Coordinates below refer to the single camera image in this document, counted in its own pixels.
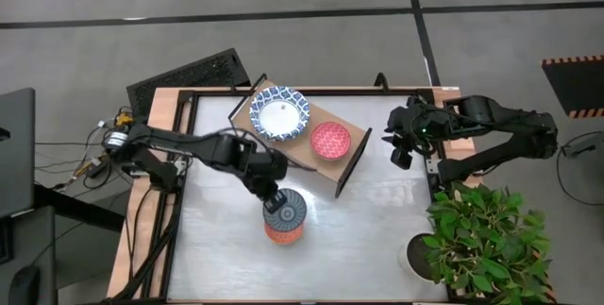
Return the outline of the black computer mouse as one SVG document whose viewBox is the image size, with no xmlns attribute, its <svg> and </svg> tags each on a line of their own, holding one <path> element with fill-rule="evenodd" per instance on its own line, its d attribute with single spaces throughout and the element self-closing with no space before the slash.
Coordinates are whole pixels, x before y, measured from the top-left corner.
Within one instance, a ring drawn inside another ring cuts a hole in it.
<svg viewBox="0 0 604 305">
<path fill-rule="evenodd" d="M 40 270 L 35 265 L 21 268 L 8 290 L 8 305 L 37 305 L 40 291 Z"/>
</svg>

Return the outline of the dark grey desk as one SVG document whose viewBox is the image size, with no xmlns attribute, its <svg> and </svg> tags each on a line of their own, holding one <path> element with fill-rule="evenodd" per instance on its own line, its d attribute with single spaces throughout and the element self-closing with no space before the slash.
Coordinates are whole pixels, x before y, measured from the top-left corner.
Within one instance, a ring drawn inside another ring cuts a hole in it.
<svg viewBox="0 0 604 305">
<path fill-rule="evenodd" d="M 39 270 L 37 305 L 57 305 L 55 275 L 55 212 L 51 207 L 12 218 L 13 258 L 0 263 L 0 305 L 9 305 L 9 287 L 14 275 L 33 264 Z"/>
</svg>

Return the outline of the dark grey monitor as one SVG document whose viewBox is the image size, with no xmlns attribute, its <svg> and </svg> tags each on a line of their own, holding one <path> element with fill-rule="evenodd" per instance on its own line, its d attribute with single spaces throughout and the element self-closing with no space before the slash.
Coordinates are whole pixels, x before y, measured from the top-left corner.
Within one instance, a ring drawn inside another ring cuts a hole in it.
<svg viewBox="0 0 604 305">
<path fill-rule="evenodd" d="M 34 201 L 35 90 L 0 94 L 0 218 Z"/>
</svg>

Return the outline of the white plant pot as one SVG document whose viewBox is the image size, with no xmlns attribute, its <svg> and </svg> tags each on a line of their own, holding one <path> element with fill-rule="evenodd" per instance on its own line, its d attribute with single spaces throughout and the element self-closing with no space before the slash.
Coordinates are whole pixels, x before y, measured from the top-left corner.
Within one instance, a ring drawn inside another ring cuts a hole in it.
<svg viewBox="0 0 604 305">
<path fill-rule="evenodd" d="M 428 233 L 418 233 L 400 247 L 398 263 L 405 273 L 431 281 L 432 267 L 426 258 L 430 247 L 424 242 L 425 237 L 428 237 Z"/>
</svg>

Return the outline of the blue patterned ceramic bowl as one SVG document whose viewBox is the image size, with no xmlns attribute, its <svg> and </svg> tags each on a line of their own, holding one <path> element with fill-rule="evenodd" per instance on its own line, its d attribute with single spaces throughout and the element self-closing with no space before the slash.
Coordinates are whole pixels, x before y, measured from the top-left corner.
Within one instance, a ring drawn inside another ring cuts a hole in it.
<svg viewBox="0 0 604 305">
<path fill-rule="evenodd" d="M 290 231 L 304 223 L 307 204 L 303 196 L 289 188 L 279 189 L 287 196 L 287 202 L 275 213 L 263 210 L 265 224 L 277 231 Z"/>
</svg>

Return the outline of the wooden shelf with black frame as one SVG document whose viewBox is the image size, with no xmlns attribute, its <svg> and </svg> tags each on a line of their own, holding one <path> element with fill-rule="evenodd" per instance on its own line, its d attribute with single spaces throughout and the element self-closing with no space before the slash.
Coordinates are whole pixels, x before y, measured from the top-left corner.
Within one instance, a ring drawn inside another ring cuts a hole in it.
<svg viewBox="0 0 604 305">
<path fill-rule="evenodd" d="M 228 120 L 233 127 L 241 128 L 249 131 L 257 136 L 259 140 L 267 146 L 274 148 L 288 157 L 292 162 L 301 166 L 307 167 L 310 170 L 322 175 L 337 183 L 335 195 L 342 192 L 348 178 L 358 163 L 364 148 L 371 136 L 372 129 L 363 129 L 357 127 L 342 118 L 343 113 L 336 111 L 334 113 L 329 110 L 320 108 L 312 100 L 315 97 L 315 92 L 309 89 L 294 88 L 301 92 L 310 103 L 310 121 L 305 131 L 293 140 L 286 142 L 273 142 L 266 140 L 260 136 L 252 127 L 249 119 L 249 107 L 252 98 L 256 93 L 259 93 L 265 88 L 277 86 L 267 79 L 267 76 L 262 75 L 250 87 L 237 87 L 232 92 L 240 95 L 243 99 L 238 103 L 235 109 L 228 116 Z M 338 160 L 327 161 L 318 157 L 310 147 L 310 134 L 312 130 L 324 122 L 336 122 L 343 125 L 350 133 L 352 145 L 347 154 Z"/>
</svg>

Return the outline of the red patterned ceramic bowl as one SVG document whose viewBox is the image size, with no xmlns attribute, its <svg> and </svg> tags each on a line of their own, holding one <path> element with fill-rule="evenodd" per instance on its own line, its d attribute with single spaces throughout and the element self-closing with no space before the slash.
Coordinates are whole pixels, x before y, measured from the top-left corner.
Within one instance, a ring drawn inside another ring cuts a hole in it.
<svg viewBox="0 0 604 305">
<path fill-rule="evenodd" d="M 336 122 L 324 122 L 310 134 L 310 147 L 321 159 L 335 161 L 343 158 L 352 145 L 349 131 Z"/>
</svg>

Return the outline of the black metal table frame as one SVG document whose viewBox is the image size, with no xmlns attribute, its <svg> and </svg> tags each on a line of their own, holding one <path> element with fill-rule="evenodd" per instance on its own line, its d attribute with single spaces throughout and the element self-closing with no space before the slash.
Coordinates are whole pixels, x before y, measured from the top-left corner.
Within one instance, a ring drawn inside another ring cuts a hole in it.
<svg viewBox="0 0 604 305">
<path fill-rule="evenodd" d="M 298 191 L 307 215 L 292 244 L 264 230 L 260 201 L 232 175 L 194 163 L 183 192 L 167 297 L 172 302 L 441 301 L 441 284 L 418 277 L 404 249 L 427 232 L 430 202 L 421 158 L 402 170 L 383 141 L 390 111 L 404 94 L 332 91 L 318 107 L 370 131 L 344 187 L 308 168 L 283 186 Z"/>
</svg>

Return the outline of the green leafy plant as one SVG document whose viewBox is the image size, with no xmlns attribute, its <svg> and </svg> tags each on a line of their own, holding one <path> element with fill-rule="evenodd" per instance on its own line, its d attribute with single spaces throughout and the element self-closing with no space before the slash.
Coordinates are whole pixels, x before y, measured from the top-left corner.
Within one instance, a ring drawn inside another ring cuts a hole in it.
<svg viewBox="0 0 604 305">
<path fill-rule="evenodd" d="M 432 232 L 420 239 L 428 279 L 494 305 L 553 303 L 545 214 L 522 205 L 520 194 L 483 184 L 436 193 L 427 208 Z"/>
</svg>

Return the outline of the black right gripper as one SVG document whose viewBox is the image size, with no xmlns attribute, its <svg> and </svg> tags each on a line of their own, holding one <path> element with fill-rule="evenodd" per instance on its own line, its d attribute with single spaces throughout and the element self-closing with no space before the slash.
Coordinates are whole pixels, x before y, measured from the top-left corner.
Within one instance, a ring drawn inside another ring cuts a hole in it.
<svg viewBox="0 0 604 305">
<path fill-rule="evenodd" d="M 412 151 L 421 155 L 432 155 L 437 151 L 435 135 L 428 132 L 430 112 L 431 105 L 418 95 L 412 95 L 405 106 L 390 112 L 384 132 L 393 136 L 385 136 L 381 140 L 394 147 L 390 160 L 397 167 L 410 169 Z"/>
</svg>

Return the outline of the black mat with striped edges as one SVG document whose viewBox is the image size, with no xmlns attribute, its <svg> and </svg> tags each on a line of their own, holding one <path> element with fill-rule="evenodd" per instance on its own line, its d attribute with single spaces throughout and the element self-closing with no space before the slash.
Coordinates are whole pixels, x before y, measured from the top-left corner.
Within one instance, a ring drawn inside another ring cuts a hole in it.
<svg viewBox="0 0 604 305">
<path fill-rule="evenodd" d="M 604 117 L 604 55 L 544 59 L 541 67 L 569 118 Z"/>
</svg>

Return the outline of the blue patterned paper bowl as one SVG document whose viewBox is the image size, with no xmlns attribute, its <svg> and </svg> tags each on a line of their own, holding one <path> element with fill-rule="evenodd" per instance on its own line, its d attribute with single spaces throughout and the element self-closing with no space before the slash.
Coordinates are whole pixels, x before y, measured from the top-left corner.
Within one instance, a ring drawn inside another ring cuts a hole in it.
<svg viewBox="0 0 604 305">
<path fill-rule="evenodd" d="M 305 131 L 310 121 L 310 103 L 294 88 L 271 86 L 252 98 L 249 119 L 266 140 L 286 142 Z"/>
</svg>

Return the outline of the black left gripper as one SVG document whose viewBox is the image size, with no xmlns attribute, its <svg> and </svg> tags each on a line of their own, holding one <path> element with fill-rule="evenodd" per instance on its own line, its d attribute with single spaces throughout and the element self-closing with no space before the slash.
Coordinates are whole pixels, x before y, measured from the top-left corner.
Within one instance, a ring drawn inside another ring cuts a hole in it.
<svg viewBox="0 0 604 305">
<path fill-rule="evenodd" d="M 243 185 L 252 195 L 265 200 L 263 209 L 273 214 L 287 202 L 287 196 L 278 190 L 278 180 L 270 174 L 248 173 L 243 176 Z"/>
</svg>

